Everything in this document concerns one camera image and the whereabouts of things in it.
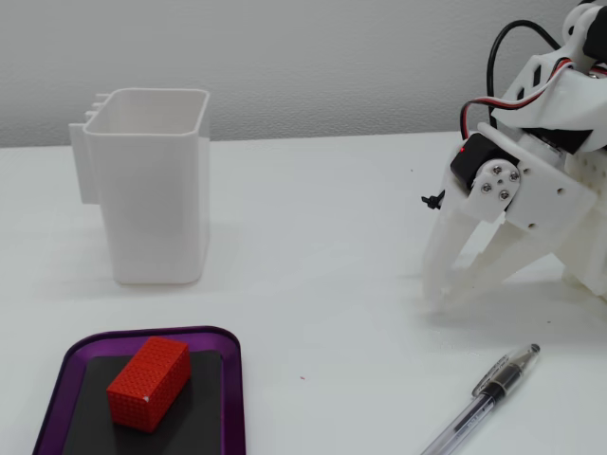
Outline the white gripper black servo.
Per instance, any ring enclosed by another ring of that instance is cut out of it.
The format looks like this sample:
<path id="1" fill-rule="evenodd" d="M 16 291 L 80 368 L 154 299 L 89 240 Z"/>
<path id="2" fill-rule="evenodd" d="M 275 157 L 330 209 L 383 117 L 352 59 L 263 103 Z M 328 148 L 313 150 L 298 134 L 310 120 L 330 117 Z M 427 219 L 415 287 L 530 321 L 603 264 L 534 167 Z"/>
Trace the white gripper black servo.
<path id="1" fill-rule="evenodd" d="M 565 173 L 565 153 L 529 134 L 514 140 L 486 123 L 478 128 L 443 175 L 423 256 L 423 291 L 432 303 L 476 298 L 555 252 L 597 200 Z M 448 274 L 474 230 L 500 216 L 506 222 L 450 286 Z"/>

